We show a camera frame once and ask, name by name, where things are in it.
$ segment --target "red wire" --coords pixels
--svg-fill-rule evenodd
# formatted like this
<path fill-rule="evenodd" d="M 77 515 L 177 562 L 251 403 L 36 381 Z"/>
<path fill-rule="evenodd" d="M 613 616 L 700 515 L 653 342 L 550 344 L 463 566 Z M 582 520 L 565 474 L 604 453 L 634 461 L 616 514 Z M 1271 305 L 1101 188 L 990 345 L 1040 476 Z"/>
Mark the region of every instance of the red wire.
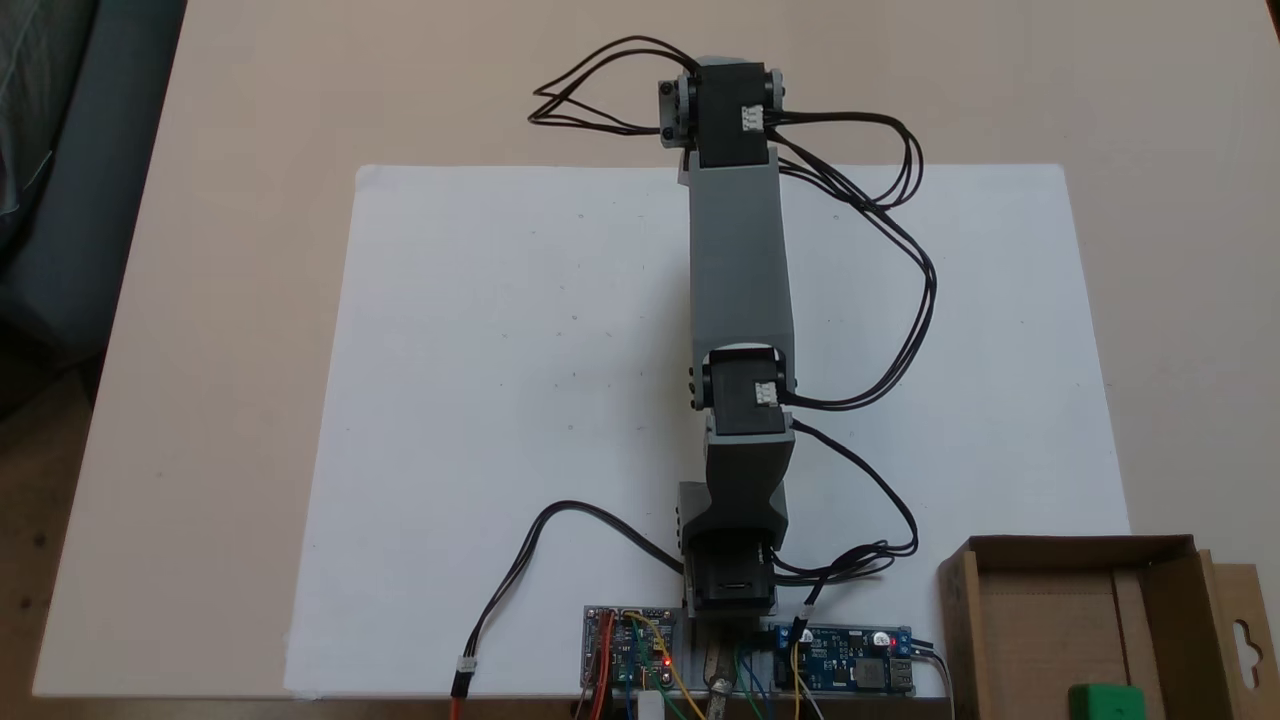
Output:
<path fill-rule="evenodd" d="M 595 689 L 595 700 L 591 702 L 591 720 L 600 720 L 604 711 L 604 696 L 609 691 L 609 650 L 613 644 L 613 612 L 600 623 L 600 682 Z"/>

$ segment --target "blue wire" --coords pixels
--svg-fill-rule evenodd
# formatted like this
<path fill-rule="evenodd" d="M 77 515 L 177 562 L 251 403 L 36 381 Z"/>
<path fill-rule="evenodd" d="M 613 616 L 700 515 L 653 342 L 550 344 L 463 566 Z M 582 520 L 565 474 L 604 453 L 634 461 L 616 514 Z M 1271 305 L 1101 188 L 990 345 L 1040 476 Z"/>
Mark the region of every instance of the blue wire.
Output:
<path fill-rule="evenodd" d="M 631 621 L 631 651 L 627 653 L 627 683 L 626 689 L 622 693 L 622 703 L 627 706 L 627 720 L 635 720 L 635 715 L 631 714 L 631 673 L 636 667 L 636 643 L 640 641 L 640 633 L 635 632 L 635 620 Z"/>
<path fill-rule="evenodd" d="M 751 671 L 751 666 L 742 659 L 741 652 L 737 653 L 737 664 L 741 665 L 742 669 L 746 670 L 746 674 L 751 678 L 751 683 L 755 684 L 755 689 L 760 692 L 760 700 L 764 701 L 764 712 L 769 716 L 769 720 L 773 720 L 773 703 L 769 702 L 769 693 L 764 692 L 764 685 L 760 684 L 760 679 L 755 676 L 755 673 Z"/>

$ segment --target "circuit board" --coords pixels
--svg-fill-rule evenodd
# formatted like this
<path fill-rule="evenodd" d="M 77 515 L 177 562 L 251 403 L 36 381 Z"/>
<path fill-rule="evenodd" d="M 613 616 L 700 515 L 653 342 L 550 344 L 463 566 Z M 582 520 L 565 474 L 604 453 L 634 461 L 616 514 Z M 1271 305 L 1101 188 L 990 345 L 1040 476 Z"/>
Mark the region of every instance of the circuit board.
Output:
<path fill-rule="evenodd" d="M 773 633 L 773 688 L 790 692 L 791 626 Z M 818 693 L 914 696 L 911 628 L 809 625 L 800 641 L 800 679 Z"/>
<path fill-rule="evenodd" d="M 639 620 L 625 615 L 634 612 L 648 618 L 662 633 L 662 644 L 654 642 L 653 629 Z M 671 664 L 662 653 L 680 648 L 681 611 L 675 607 L 600 607 L 588 606 L 582 610 L 582 666 L 579 683 L 582 687 L 594 684 L 600 673 L 600 629 L 612 619 L 613 632 L 609 639 L 609 685 L 625 688 L 630 678 L 634 691 L 653 689 L 658 685 L 668 688 L 672 684 Z"/>

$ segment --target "white paper sheet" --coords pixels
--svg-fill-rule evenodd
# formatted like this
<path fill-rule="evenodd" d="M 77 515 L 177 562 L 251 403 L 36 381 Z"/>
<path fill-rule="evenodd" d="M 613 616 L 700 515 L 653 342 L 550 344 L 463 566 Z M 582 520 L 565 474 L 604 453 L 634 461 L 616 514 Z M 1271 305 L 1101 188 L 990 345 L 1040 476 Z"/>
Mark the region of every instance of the white paper sheet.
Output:
<path fill-rule="evenodd" d="M 845 168 L 868 188 L 896 169 Z M 600 505 L 676 551 L 689 409 L 687 199 L 672 169 L 366 167 L 311 489 L 285 687 L 443 696 L 534 515 Z M 884 370 L 920 275 L 856 213 L 783 179 L 799 389 Z M 929 167 L 895 217 L 938 268 L 905 380 L 797 416 L 863 454 L 920 552 L 823 592 L 814 621 L 942 639 L 934 571 L 970 534 L 1128 533 L 1066 184 L 1056 167 Z M 852 465 L 800 437 L 782 556 L 906 539 Z M 576 696 L 581 607 L 678 605 L 680 578 L 594 519 L 547 527 L 489 623 L 472 696 Z M 790 619 L 803 591 L 781 593 Z M 698 678 L 698 669 L 686 676 Z M 920 694 L 942 694 L 925 669 Z"/>

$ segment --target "green block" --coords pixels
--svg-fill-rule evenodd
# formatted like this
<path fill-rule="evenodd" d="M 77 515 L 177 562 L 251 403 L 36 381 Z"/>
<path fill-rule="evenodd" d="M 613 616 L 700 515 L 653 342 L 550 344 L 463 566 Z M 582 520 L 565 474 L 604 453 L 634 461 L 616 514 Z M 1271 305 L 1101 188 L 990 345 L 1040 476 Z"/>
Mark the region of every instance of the green block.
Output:
<path fill-rule="evenodd" d="M 1147 720 L 1142 689 L 1133 685 L 1074 685 L 1066 698 L 1071 720 Z"/>

